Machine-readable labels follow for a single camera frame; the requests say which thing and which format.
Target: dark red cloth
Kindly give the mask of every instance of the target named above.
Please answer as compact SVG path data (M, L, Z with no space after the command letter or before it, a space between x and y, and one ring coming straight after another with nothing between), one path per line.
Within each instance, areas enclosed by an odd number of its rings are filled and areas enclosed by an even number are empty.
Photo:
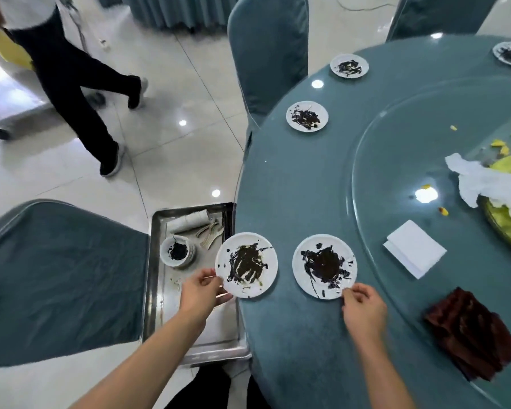
M424 316L439 345L469 379L491 380L511 363L511 333L496 313L457 287Z

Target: black shoe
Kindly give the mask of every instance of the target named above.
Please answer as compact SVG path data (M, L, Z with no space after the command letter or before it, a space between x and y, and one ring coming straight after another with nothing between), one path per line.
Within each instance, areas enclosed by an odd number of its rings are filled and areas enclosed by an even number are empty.
M130 77L136 77L137 83L140 86L140 88L134 93L134 95L129 96L129 103L127 106L130 110L139 109L143 105L143 97L144 93L146 93L146 90L148 89L148 79L145 77L138 77L138 76L130 76Z
M117 146L118 150L114 161L109 164L100 164L100 174L104 178L111 178L121 169L121 162L123 159L123 154L125 153L125 145L118 143Z

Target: stainless steel tray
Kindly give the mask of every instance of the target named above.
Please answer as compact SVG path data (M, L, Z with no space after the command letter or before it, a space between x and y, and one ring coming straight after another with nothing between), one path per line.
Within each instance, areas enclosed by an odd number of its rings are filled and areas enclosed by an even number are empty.
M201 267L214 267L217 251L223 241L229 238L235 229L236 204L192 206L189 208L165 209L157 211L150 223L150 249L148 255L148 273L146 298L144 304L144 322L142 341L162 326L177 310L182 281L192 271ZM184 270L165 266L159 258L159 247L167 233L166 223L172 219L193 212L208 210L209 214L224 226L222 239L214 241L206 251L197 244L197 257ZM198 228L181 232L180 235L198 242L195 237ZM187 352L181 365L198 366L210 362L230 359L248 359L252 357L238 301L219 306L212 312L203 334Z

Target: folded white napkin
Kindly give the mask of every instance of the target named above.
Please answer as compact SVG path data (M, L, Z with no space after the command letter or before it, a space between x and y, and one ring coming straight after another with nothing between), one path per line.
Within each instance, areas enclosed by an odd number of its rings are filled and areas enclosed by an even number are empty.
M388 235L384 247L417 279L447 252L411 220Z
M458 172L460 196L472 208L477 208L477 197L488 197L495 207L506 205L511 216L511 173L485 168L479 162L466 161L455 153L445 158L449 169Z

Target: round dining table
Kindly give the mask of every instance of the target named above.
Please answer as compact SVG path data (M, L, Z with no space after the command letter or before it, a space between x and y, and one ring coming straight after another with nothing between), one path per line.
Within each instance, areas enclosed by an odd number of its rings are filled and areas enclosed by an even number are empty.
M491 382L468 382L423 322L459 286L511 332L511 247L460 198L458 175L445 164L455 152L496 158L495 138L511 148L511 66L491 52L501 41L437 35L361 50L366 75L348 80L322 68L254 134L235 230L265 236L278 255L273 286L241 301L252 373L273 409L370 407L341 300L306 294L292 272L296 247L313 234L345 241L357 281L388 304L389 355L418 407L511 408L511 364ZM286 110L304 100L328 111L323 129L303 133L286 122ZM426 184L433 198L417 196ZM407 220L447 250L418 280L382 246Z

